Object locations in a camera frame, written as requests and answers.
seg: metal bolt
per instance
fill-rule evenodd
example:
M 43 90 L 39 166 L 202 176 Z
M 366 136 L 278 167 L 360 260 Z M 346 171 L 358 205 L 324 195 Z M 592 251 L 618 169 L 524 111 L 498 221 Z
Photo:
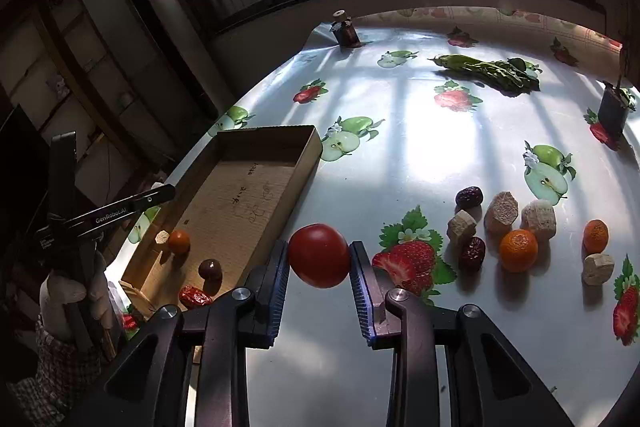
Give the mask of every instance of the metal bolt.
M 162 306 L 162 308 L 160 308 L 156 312 L 156 315 L 159 315 L 163 319 L 172 319 L 173 317 L 175 317 L 175 315 L 178 314 L 179 311 L 180 309 L 178 308 L 178 306 L 174 306 L 173 304 L 167 304 L 165 306 Z
M 406 301 L 409 298 L 409 292 L 402 288 L 393 288 L 389 290 L 389 297 L 397 302 Z
M 231 292 L 231 296 L 236 301 L 244 301 L 251 296 L 251 290 L 249 288 L 236 288 Z
M 480 308 L 478 308 L 478 306 L 476 306 L 475 304 L 465 304 L 462 307 L 462 312 L 463 312 L 463 314 L 465 314 L 470 319 L 474 319 L 476 317 L 479 317 L 480 314 L 482 313 L 480 311 Z

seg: bottle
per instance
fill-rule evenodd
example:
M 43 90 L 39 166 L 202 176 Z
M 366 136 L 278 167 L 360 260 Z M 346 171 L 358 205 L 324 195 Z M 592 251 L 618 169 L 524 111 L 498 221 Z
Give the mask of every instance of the bottle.
M 334 13 L 334 23 L 331 25 L 331 32 L 341 46 L 357 48 L 360 45 L 360 39 L 358 38 L 356 29 L 351 23 L 351 17 L 347 17 L 344 10 L 338 10 Z

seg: red tomato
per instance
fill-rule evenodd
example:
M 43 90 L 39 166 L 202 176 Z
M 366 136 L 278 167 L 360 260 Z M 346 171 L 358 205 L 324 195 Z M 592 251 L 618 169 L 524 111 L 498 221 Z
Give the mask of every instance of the red tomato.
M 300 279 L 316 288 L 340 284 L 351 269 L 347 242 L 322 223 L 299 229 L 289 239 L 289 265 Z

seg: person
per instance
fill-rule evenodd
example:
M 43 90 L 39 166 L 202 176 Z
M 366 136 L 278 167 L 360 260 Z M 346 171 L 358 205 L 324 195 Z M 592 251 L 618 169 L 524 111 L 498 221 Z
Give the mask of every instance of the person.
M 96 269 L 88 289 L 92 316 L 111 329 L 113 313 L 105 263 L 97 253 Z M 64 305 L 84 299 L 87 289 L 78 281 L 49 273 L 40 286 L 40 316 L 36 324 L 38 367 L 32 378 L 6 383 L 13 406 L 33 427 L 55 427 L 84 391 L 100 375 L 101 355 L 97 347 L 82 353 L 66 320 Z

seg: bunch of greens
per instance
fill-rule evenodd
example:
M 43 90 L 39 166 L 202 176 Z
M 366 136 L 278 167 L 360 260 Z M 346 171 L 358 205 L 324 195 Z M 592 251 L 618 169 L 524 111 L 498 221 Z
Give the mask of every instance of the bunch of greens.
M 542 73 L 542 70 L 538 64 L 527 62 L 522 58 L 483 62 L 466 55 L 440 55 L 431 60 L 448 70 L 479 76 L 485 83 L 496 89 L 518 94 L 540 90 L 538 73 Z

